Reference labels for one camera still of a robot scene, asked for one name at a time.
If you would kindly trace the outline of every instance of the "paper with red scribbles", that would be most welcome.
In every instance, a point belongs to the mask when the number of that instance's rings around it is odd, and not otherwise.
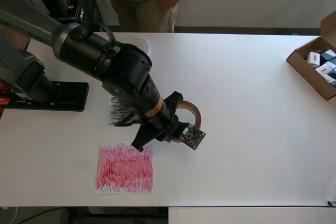
[[[140,153],[131,145],[101,145],[95,194],[151,193],[153,145]]]

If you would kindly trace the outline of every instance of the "khaki pants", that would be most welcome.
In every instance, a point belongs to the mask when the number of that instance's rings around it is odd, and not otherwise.
[[[160,9],[156,0],[110,0],[118,14],[122,31],[141,33],[173,33],[177,6]]]

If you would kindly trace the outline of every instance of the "gray floor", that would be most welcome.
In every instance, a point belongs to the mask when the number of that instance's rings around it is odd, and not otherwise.
[[[13,224],[29,218],[42,211],[51,209],[54,207],[19,207],[17,217]],[[15,207],[10,207],[7,210],[0,208],[0,224],[9,224],[15,214]],[[37,218],[25,222],[25,224],[66,224],[66,211],[56,210],[47,212]]]
[[[55,207],[19,207],[18,215],[13,222],[17,224],[18,222],[29,218],[35,214],[43,212],[48,209]],[[92,214],[113,214],[118,215],[126,210],[124,213],[128,215],[139,215],[141,212],[139,210],[129,207],[89,207]],[[143,212],[147,215],[157,214],[159,212],[158,207],[140,207]],[[10,207],[7,210],[0,208],[0,224],[9,224],[15,214],[15,207]],[[129,220],[116,220],[109,217],[106,218],[87,218],[85,220],[74,221],[73,224],[167,224],[167,220],[139,220],[129,219]],[[67,211],[66,210],[56,210],[47,212],[41,216],[38,216],[32,220],[25,222],[25,224],[67,224]]]

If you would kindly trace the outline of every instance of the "floor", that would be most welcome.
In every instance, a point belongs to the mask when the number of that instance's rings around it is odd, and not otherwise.
[[[19,207],[17,217],[13,224],[17,224],[26,218],[52,208],[54,207]],[[15,207],[10,207],[7,210],[0,208],[0,224],[9,224],[14,214]],[[65,210],[51,211],[29,220],[25,222],[25,224],[66,224],[66,215]]]
[[[54,207],[19,207],[18,215],[13,222],[17,224],[40,212],[53,209]],[[79,219],[68,222],[67,210],[56,210],[47,212],[34,219],[28,220],[25,224],[167,224],[163,216],[167,215],[167,208],[159,207],[89,207],[93,214],[90,218]],[[0,224],[9,224],[15,214],[15,207],[7,210],[0,208]],[[154,215],[159,218],[147,218],[142,215]]]

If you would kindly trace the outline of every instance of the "wall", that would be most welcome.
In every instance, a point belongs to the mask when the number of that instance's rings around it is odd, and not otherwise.
[[[109,0],[97,0],[107,25],[118,25]],[[177,26],[318,28],[336,0],[181,0]]]

